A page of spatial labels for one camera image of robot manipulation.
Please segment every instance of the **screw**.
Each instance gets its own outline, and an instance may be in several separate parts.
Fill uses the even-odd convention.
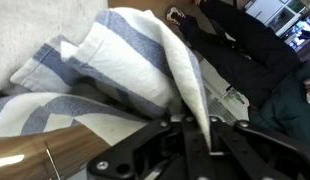
[[[184,114],[176,114],[171,117],[171,122],[181,122],[184,116]]]
[[[107,161],[102,161],[102,162],[99,162],[96,166],[96,168],[98,170],[106,170],[108,168],[108,162]]]
[[[262,180],[275,180],[275,179],[273,179],[271,177],[263,177]]]
[[[161,122],[161,126],[166,127],[166,126],[168,126],[168,124],[167,124],[167,122],[163,121],[163,122]]]
[[[240,122],[239,125],[242,127],[248,127],[248,123],[244,121]]]
[[[209,180],[207,177],[199,177],[197,180]]]
[[[187,118],[186,118],[186,121],[192,122],[192,121],[194,121],[194,118],[193,118],[193,117],[187,117]]]
[[[211,121],[212,121],[212,122],[217,122],[218,119],[217,119],[216,117],[211,117]]]
[[[225,156],[226,153],[224,153],[224,152],[210,152],[209,155],[211,155],[211,156]]]

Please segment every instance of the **folded cloth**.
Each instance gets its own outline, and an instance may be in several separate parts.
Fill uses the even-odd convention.
[[[99,90],[102,94],[138,111],[143,117],[151,119],[183,113],[182,101],[184,101],[198,120],[210,144],[208,109],[198,61],[183,42],[150,11],[116,8],[99,13],[91,31],[80,45],[74,45],[63,37],[50,40],[12,76],[11,81],[33,92],[64,94],[69,94],[80,83],[94,81],[90,83],[92,89]],[[36,96],[36,98],[30,97],[30,101],[41,99],[41,94],[22,96],[23,98]],[[16,125],[19,127],[16,131],[18,133],[13,135],[30,134],[30,130],[31,133],[53,130],[54,128],[46,128],[47,124],[50,124],[47,119],[60,117],[61,120],[58,120],[60,122],[68,117],[83,123],[85,120],[77,121],[78,116],[96,113],[91,112],[91,109],[96,110],[96,107],[78,103],[77,100],[75,104],[78,105],[71,105],[74,101],[69,100],[69,97],[82,101],[81,97],[62,94],[54,96],[56,97],[38,104],[38,107],[37,105],[33,105],[33,108],[21,107],[21,110],[26,108],[24,111],[30,114],[28,119],[31,120],[25,120],[27,118],[20,120],[17,123],[19,125]],[[0,121],[4,121],[1,119],[3,118],[1,113],[12,110],[11,102],[17,103],[16,98],[21,97],[1,100],[5,103],[0,103]],[[56,98],[59,108],[54,108],[55,104],[52,103]],[[88,99],[85,101],[98,104]],[[98,106],[104,108],[105,105],[98,104]],[[82,112],[81,107],[87,109],[87,112]],[[97,114],[100,119],[107,117],[101,116],[105,114],[104,111]],[[112,121],[117,115],[118,113],[113,113],[112,118],[107,119]],[[120,115],[118,117],[127,120],[137,118]],[[13,114],[5,118],[19,121]],[[87,127],[95,129],[94,132],[97,131],[96,126],[87,125]]]
[[[0,137],[49,132],[83,124],[111,145],[147,121],[96,101],[58,93],[27,93],[0,99]]]

